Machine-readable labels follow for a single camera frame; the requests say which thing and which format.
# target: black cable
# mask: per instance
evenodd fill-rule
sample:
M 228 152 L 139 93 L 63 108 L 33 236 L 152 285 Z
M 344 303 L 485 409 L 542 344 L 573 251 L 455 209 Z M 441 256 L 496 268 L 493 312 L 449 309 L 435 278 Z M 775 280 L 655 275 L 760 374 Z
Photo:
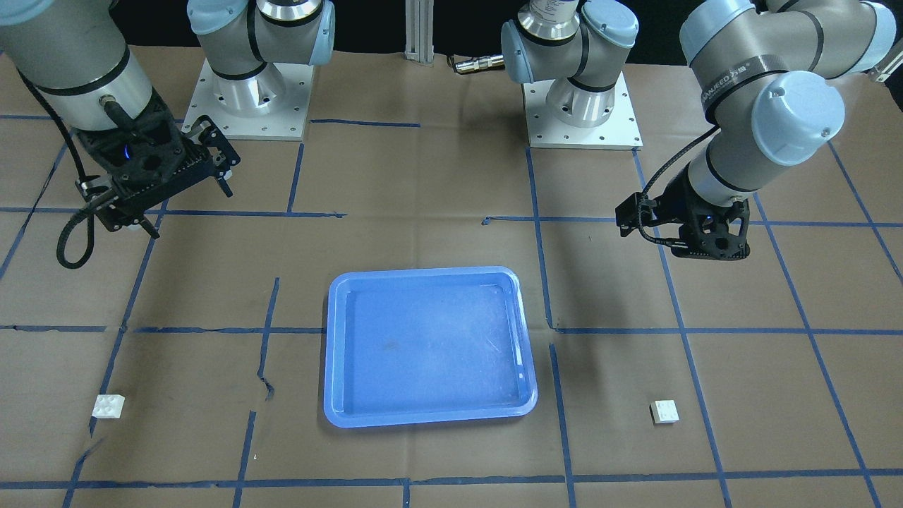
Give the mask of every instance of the black cable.
M 76 226 L 86 219 L 88 220 L 88 245 L 85 246 L 85 253 L 81 255 L 81 258 L 74 263 L 70 263 L 66 259 L 66 244 L 69 243 L 69 235 L 72 234 L 72 230 L 74 230 Z M 75 212 L 69 219 L 69 222 L 66 222 L 66 226 L 60 231 L 60 238 L 57 240 L 57 261 L 59 261 L 64 268 L 75 270 L 85 266 L 85 263 L 88 262 L 93 253 L 94 212 L 90 208 L 85 207 Z
M 22 71 L 19 71 L 19 78 L 22 79 L 22 83 L 24 83 L 25 87 L 31 92 L 32 97 L 38 101 L 38 104 L 50 115 L 53 123 L 56 125 L 57 129 L 60 130 L 60 134 L 63 140 L 66 142 L 66 147 L 69 149 L 69 153 L 72 155 L 72 161 L 75 163 L 75 170 L 79 174 L 79 183 L 84 183 L 88 180 L 88 176 L 85 173 L 85 166 L 81 162 L 81 157 L 79 156 L 79 150 L 75 147 L 75 143 L 72 141 L 72 135 L 69 130 L 66 128 L 66 125 L 63 124 L 62 118 L 57 114 L 56 110 L 53 109 L 53 106 L 47 102 L 47 99 L 41 95 L 35 87 L 34 83 L 32 83 L 28 78 L 22 74 Z M 44 191 L 47 189 L 47 186 L 50 184 L 50 177 L 48 177 L 47 182 L 44 185 L 44 188 L 41 190 L 41 194 L 38 196 L 38 200 L 34 202 L 34 206 L 32 207 L 31 212 L 29 213 L 28 219 L 31 219 L 32 214 L 38 208 L 38 202 L 41 200 L 41 197 L 44 194 Z M 82 254 L 81 258 L 74 262 L 70 263 L 66 260 L 66 244 L 69 243 L 69 236 L 72 233 L 72 230 L 75 229 L 76 226 L 81 224 L 84 220 L 88 219 L 88 243 L 85 246 L 85 252 Z M 88 262 L 88 259 L 91 258 L 91 254 L 94 253 L 94 212 L 90 205 L 85 206 L 78 212 L 72 215 L 69 219 L 69 222 L 66 223 L 66 226 L 60 232 L 60 237 L 57 239 L 57 261 L 64 268 L 69 269 L 77 269 L 85 266 L 85 263 Z
M 637 201 L 637 224 L 638 224 L 637 229 L 639 229 L 639 234 L 643 235 L 643 238 L 646 239 L 647 241 L 651 241 L 652 243 L 655 243 L 657 245 L 664 245 L 666 247 L 673 247 L 675 245 L 683 245 L 683 242 L 680 241 L 680 239 L 656 238 L 656 237 L 652 237 L 648 233 L 646 233 L 645 227 L 643 226 L 642 204 L 644 201 L 649 199 L 649 191 L 652 190 L 652 186 L 656 183 L 658 178 L 660 178 L 661 175 L 664 174 L 665 171 L 668 170 L 669 167 L 671 167 L 675 162 L 680 160 L 681 157 L 686 155 L 690 150 L 693 150 L 697 145 L 702 143 L 702 141 L 704 141 L 709 136 L 711 136 L 712 134 L 717 132 L 719 128 L 720 127 L 718 127 L 718 126 L 714 126 L 714 127 L 710 128 L 704 134 L 702 134 L 701 136 L 699 136 L 696 139 L 694 139 L 693 141 L 691 141 L 690 144 L 685 146 L 680 152 L 677 152 L 673 157 L 668 159 L 668 161 L 666 163 L 664 163 L 662 165 L 662 167 L 658 168 L 658 171 L 656 171 L 656 173 L 652 175 L 652 178 L 649 179 L 649 182 L 646 184 L 646 187 L 643 188 L 643 192 L 639 195 L 639 200 Z

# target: blue tray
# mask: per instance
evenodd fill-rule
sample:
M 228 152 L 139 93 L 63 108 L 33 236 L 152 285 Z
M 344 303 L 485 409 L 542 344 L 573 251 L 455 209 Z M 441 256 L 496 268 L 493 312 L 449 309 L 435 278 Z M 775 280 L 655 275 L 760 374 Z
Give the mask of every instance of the blue tray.
M 361 272 L 332 282 L 323 410 L 333 425 L 517 417 L 537 397 L 511 270 Z

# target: robotic arm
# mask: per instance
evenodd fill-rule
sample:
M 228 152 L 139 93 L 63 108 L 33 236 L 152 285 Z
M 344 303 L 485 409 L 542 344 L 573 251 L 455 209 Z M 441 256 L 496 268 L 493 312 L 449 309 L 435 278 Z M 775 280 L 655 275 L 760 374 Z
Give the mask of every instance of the robotic arm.
M 721 133 L 661 196 L 648 199 L 650 181 L 618 207 L 622 237 L 640 230 L 679 258 L 745 259 L 748 198 L 843 125 L 842 98 L 825 80 L 870 69 L 894 43 L 894 16 L 881 4 L 765 4 L 758 14 L 749 0 L 708 0 L 684 23 L 684 56 L 703 89 L 706 119 Z M 682 224 L 679 239 L 653 239 L 643 230 L 672 222 Z
M 545 103 L 574 127 L 598 127 L 614 108 L 614 87 L 637 39 L 637 17 L 614 0 L 531 0 L 502 26 L 508 75 L 555 80 Z
M 147 209 L 207 177 L 231 196 L 226 179 L 240 161 L 209 118 L 199 118 L 188 134 L 179 132 L 110 19 L 110 6 L 110 0 L 0 3 L 0 48 L 61 128 L 79 169 L 76 185 L 86 204 L 57 246 L 57 259 L 66 268 L 88 261 L 95 216 L 110 231 L 142 227 L 158 238 L 144 216 Z M 107 174 L 84 174 L 61 117 Z M 71 263 L 66 242 L 85 220 L 88 249 Z

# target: gray joint cap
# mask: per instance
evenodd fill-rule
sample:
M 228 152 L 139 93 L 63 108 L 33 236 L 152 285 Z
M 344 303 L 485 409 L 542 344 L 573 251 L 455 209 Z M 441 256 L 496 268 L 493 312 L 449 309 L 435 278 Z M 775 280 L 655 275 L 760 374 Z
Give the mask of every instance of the gray joint cap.
M 680 45 L 687 64 L 722 28 L 752 8 L 749 0 L 706 0 L 696 7 L 680 27 Z
M 247 7 L 246 0 L 189 0 L 188 19 L 197 35 L 214 33 L 232 23 Z
M 54 0 L 2 0 L 0 26 L 13 26 L 30 21 L 46 11 L 53 2 Z
M 752 106 L 759 150 L 779 165 L 798 165 L 843 127 L 845 107 L 821 76 L 792 71 L 767 85 Z
M 587 0 L 583 20 L 603 39 L 621 48 L 637 42 L 639 21 L 633 11 L 615 0 Z

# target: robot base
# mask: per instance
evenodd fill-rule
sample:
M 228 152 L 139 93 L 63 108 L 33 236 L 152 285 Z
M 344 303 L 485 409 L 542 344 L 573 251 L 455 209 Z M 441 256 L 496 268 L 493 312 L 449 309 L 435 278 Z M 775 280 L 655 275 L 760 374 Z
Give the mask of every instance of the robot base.
M 526 130 L 533 148 L 584 148 L 632 150 L 643 146 L 637 117 L 627 91 L 624 75 L 615 84 L 615 105 L 604 124 L 594 128 L 573 127 L 556 118 L 545 105 L 545 95 L 554 80 L 524 85 Z
M 302 141 L 307 126 L 308 107 L 313 87 L 313 67 L 296 63 L 276 63 L 285 78 L 289 100 L 285 108 L 262 117 L 238 117 L 226 111 L 214 94 L 213 70 L 207 61 L 200 70 L 198 85 L 191 96 L 182 130 L 188 132 L 195 118 L 207 115 L 213 119 L 228 139 L 263 139 L 273 141 Z

